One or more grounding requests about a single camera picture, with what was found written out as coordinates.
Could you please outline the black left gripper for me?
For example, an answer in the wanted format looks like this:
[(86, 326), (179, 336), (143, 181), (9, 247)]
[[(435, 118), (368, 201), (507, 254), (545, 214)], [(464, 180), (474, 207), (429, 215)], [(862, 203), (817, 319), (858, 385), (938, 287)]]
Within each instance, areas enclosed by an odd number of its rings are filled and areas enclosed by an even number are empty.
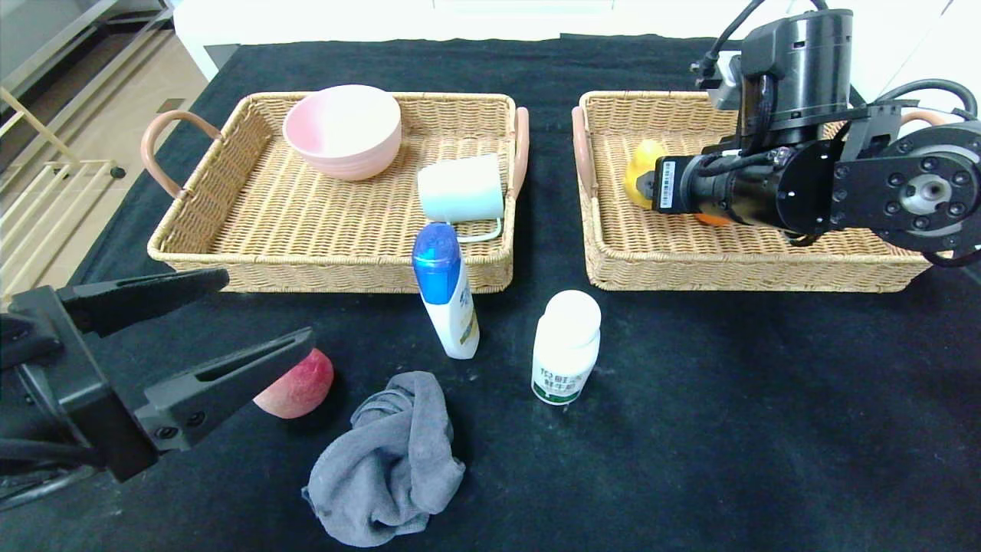
[(311, 327), (205, 361), (146, 388), (134, 419), (83, 335), (107, 337), (228, 283), (227, 270), (206, 268), (16, 294), (2, 315), (2, 500), (36, 501), (92, 475), (134, 478), (307, 357)]

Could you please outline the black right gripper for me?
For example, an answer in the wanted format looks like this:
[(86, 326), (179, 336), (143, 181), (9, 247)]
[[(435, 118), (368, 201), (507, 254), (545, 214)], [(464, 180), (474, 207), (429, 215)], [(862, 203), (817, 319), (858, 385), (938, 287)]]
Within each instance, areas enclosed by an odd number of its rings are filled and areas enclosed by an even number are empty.
[(655, 170), (635, 178), (635, 189), (661, 214), (691, 214), (709, 222), (732, 222), (724, 205), (727, 176), (700, 174), (726, 159), (723, 155), (666, 155), (656, 161)]

